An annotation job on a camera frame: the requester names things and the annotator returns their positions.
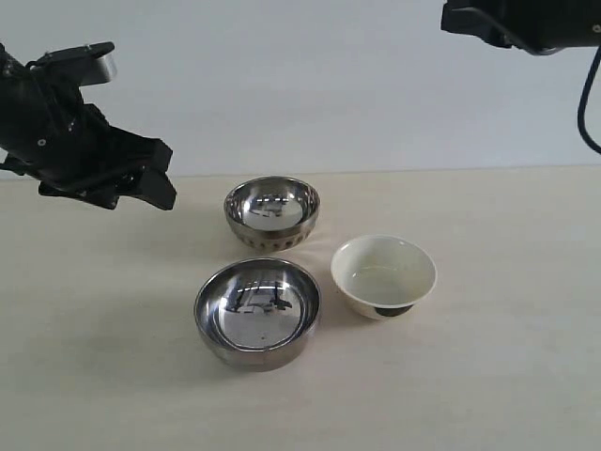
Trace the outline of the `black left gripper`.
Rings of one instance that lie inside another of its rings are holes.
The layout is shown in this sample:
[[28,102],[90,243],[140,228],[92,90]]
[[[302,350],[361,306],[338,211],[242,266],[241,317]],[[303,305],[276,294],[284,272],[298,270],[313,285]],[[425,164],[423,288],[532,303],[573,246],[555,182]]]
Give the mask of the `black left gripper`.
[[[159,210],[176,203],[177,191],[162,173],[172,149],[110,126],[76,84],[40,71],[1,71],[1,149],[7,153],[1,169],[37,180],[42,196],[106,210],[121,196]],[[138,171],[141,165],[152,169]]]

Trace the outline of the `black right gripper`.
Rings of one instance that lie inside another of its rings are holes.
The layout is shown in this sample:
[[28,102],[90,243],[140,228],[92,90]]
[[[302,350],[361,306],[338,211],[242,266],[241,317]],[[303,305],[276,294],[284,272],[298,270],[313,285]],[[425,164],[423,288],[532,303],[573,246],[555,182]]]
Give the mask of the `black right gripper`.
[[600,45],[600,3],[591,1],[447,1],[440,29],[532,55]]

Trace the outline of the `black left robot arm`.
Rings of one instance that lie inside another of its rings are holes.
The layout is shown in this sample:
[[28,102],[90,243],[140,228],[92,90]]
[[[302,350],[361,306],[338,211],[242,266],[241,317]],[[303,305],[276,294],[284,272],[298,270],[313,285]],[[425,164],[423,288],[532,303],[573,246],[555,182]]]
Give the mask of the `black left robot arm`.
[[39,194],[113,210],[122,196],[160,210],[175,206],[166,172],[173,151],[161,139],[109,123],[84,86],[115,75],[111,41],[52,51],[22,64],[1,52],[4,171],[39,181]]

